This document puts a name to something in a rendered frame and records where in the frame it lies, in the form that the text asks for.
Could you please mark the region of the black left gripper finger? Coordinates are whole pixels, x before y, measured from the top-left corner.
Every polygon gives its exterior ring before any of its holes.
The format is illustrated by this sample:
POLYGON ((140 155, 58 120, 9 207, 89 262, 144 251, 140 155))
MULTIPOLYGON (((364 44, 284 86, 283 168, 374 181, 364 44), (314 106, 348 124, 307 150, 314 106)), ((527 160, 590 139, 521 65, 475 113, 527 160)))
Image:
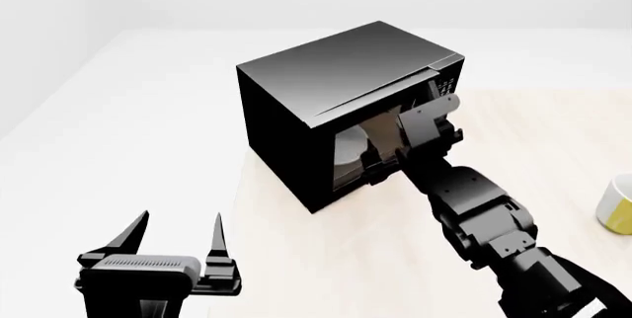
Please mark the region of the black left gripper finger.
POLYGON ((213 225, 211 247, 206 255, 208 265, 231 265, 233 259, 229 257, 223 229, 221 213, 217 213, 213 225))
POLYGON ((106 246, 79 255, 77 262, 97 264, 110 255, 135 255, 146 231, 148 220, 149 212, 144 210, 114 240, 106 246))

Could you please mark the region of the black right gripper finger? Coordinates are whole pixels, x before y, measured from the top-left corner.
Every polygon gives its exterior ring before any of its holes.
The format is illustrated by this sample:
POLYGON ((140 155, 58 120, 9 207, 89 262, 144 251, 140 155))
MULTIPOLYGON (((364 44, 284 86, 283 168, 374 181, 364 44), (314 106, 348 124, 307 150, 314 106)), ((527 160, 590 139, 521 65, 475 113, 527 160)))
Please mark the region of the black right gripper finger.
POLYGON ((383 160, 377 149, 367 149, 360 155, 360 160, 364 171, 380 171, 383 168, 383 160))

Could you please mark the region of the black glass microwave door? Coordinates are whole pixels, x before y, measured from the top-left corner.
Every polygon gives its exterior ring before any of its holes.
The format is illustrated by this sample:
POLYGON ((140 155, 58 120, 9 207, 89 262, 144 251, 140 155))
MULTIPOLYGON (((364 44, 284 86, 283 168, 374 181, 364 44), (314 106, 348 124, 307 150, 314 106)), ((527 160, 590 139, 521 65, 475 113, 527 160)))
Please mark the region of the black glass microwave door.
POLYGON ((398 148, 397 116, 455 91, 458 75, 432 68, 403 77, 387 86, 344 101, 317 114, 309 123, 307 193, 303 205, 312 213, 370 184, 363 183, 363 168, 352 177, 334 181, 334 152, 337 133, 355 125, 375 142, 382 157, 398 148))

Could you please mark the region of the white round microwave plate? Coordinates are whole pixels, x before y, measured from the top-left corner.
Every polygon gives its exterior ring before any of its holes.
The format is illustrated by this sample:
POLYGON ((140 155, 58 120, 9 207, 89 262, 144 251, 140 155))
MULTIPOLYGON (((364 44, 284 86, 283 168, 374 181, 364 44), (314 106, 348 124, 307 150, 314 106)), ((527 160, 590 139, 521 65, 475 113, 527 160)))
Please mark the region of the white round microwave plate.
POLYGON ((368 148, 368 136, 365 130, 355 125, 342 130, 335 137, 334 181, 345 181, 361 169, 361 155, 368 148))

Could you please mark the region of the black microwave oven body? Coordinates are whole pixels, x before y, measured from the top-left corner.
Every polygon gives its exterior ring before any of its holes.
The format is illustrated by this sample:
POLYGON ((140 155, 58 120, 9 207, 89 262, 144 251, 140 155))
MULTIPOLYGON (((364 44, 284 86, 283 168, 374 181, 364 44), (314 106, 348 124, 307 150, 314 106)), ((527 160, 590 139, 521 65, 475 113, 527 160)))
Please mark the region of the black microwave oven body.
POLYGON ((426 68, 459 79, 464 61, 454 50, 376 21, 244 62, 236 74, 248 144, 303 205, 309 123, 317 114, 426 68))

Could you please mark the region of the white and yellow mug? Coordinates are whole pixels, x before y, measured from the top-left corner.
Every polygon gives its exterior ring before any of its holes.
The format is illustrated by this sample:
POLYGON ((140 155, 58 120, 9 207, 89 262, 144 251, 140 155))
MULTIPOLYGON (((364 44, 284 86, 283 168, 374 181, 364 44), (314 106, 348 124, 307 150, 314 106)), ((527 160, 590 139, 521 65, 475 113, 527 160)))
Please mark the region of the white and yellow mug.
POLYGON ((616 175, 608 182, 595 216, 609 231, 632 235, 632 172, 616 175))

